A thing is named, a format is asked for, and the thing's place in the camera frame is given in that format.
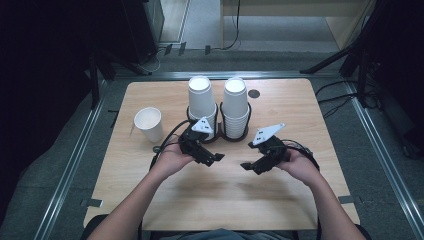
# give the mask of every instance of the black wall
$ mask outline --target black wall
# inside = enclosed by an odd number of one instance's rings
[[[380,99],[412,157],[424,151],[424,4],[387,1],[369,41]]]

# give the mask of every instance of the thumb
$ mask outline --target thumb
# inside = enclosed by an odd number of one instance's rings
[[[287,171],[290,168],[290,162],[286,162],[286,161],[281,161],[278,165],[278,168],[280,168],[281,170]]]

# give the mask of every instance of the wooden table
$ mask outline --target wooden table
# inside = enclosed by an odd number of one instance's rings
[[[286,127],[276,136],[309,147],[336,196],[350,195],[310,82],[270,79],[247,80],[246,84],[248,90],[260,92],[259,98],[249,98],[252,117],[247,138],[236,143],[220,138],[205,144],[212,153],[223,153],[225,157],[210,168],[190,163],[168,178],[144,217],[144,230],[316,228],[314,200],[303,183],[279,169],[258,176],[240,166],[262,156],[257,149],[247,146],[256,129],[280,122]],[[220,103],[224,81],[212,81],[212,86],[215,100]],[[104,202],[100,208],[88,208],[84,225],[98,214],[110,213],[148,172],[155,144],[133,127],[137,111],[148,106],[159,108],[164,130],[169,133],[186,119],[187,105],[188,81],[141,82],[128,86],[92,196]],[[359,224],[354,204],[343,207]]]

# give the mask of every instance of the handheld controller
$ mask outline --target handheld controller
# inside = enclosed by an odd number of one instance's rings
[[[220,153],[212,154],[202,146],[201,142],[209,136],[210,129],[207,120],[200,119],[197,123],[191,123],[178,138],[182,153],[192,156],[197,163],[203,163],[208,167],[225,156]]]

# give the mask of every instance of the person's right hand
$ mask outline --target person's right hand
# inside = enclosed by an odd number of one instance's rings
[[[322,175],[315,165],[303,154],[292,149],[287,149],[287,154],[290,155],[290,161],[282,161],[277,164],[277,168],[287,171],[292,177],[302,181],[306,186],[311,186],[312,183],[322,179]]]

